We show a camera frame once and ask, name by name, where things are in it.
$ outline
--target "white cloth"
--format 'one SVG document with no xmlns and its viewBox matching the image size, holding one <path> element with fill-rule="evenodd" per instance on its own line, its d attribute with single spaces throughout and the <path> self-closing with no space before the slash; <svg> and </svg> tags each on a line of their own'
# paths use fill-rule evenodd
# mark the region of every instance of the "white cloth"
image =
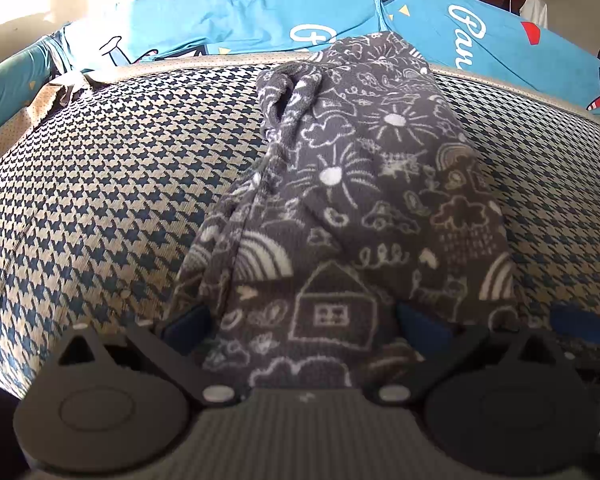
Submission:
<svg viewBox="0 0 600 480">
<path fill-rule="evenodd" d="M 526 0 L 520 16 L 538 27 L 547 28 L 546 3 L 542 0 Z"/>
</svg>

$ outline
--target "sun drawing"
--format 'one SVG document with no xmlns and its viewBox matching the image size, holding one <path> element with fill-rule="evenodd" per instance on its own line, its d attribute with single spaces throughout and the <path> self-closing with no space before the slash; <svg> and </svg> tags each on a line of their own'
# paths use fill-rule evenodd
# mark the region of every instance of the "sun drawing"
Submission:
<svg viewBox="0 0 600 480">
<path fill-rule="evenodd" d="M 398 142 L 402 142 L 402 134 L 408 133 L 419 145 L 424 143 L 418 134 L 426 134 L 437 139 L 435 129 L 427 123 L 420 122 L 427 115 L 419 115 L 411 105 L 400 103 L 393 104 L 391 108 L 377 108 L 377 112 L 366 115 L 360 122 L 369 124 L 369 130 L 376 134 L 376 140 L 389 132 L 395 135 Z"/>
<path fill-rule="evenodd" d="M 302 197 L 306 197 L 314 189 L 326 188 L 327 200 L 333 201 L 335 189 L 341 189 L 347 201 L 355 209 L 358 204 L 350 192 L 352 186 L 363 186 L 374 191 L 380 191 L 374 184 L 373 174 L 363 168 L 371 164 L 371 160 L 359 156 L 352 150 L 353 143 L 350 142 L 343 152 L 338 156 L 338 150 L 333 145 L 333 157 L 331 163 L 322 155 L 317 155 L 318 164 L 307 164 L 302 170 L 297 171 L 298 177 L 288 183 L 288 186 L 302 190 Z"/>
</svg>

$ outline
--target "houndstooth mattress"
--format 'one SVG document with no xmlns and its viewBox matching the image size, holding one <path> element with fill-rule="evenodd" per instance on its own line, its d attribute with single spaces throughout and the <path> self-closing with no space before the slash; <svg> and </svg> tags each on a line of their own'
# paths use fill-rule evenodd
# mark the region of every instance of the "houndstooth mattress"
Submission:
<svg viewBox="0 0 600 480">
<path fill-rule="evenodd" d="M 0 161 L 0 386 L 22 396 L 62 330 L 164 317 L 210 204 L 265 151 L 264 65 L 132 78 L 56 113 Z M 521 310 L 600 314 L 600 124 L 437 76 L 482 156 Z M 570 351 L 600 348 L 563 342 Z"/>
</svg>

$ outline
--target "ribbed gray panel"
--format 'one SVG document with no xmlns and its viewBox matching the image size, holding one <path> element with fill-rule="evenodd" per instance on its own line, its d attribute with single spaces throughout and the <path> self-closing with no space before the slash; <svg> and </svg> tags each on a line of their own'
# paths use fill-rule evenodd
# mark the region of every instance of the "ribbed gray panel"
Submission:
<svg viewBox="0 0 600 480">
<path fill-rule="evenodd" d="M 59 478 L 36 472 L 29 480 Z M 108 480 L 496 478 L 437 450 L 407 410 L 380 408 L 357 390 L 255 390 L 238 406 L 204 412 L 169 456 Z M 574 468 L 542 478 L 591 477 Z"/>
</svg>

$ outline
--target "bed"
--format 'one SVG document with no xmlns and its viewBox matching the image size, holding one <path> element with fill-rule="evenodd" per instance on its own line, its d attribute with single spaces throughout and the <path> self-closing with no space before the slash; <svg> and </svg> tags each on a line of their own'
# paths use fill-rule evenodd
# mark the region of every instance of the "bed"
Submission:
<svg viewBox="0 0 600 480">
<path fill-rule="evenodd" d="M 257 73 L 387 29 L 482 156 L 525 320 L 600 316 L 600 62 L 531 25 L 477 0 L 136 0 L 0 65 L 0 386 L 22 396 L 71 324 L 167 316 L 204 212 L 265 149 Z"/>
</svg>

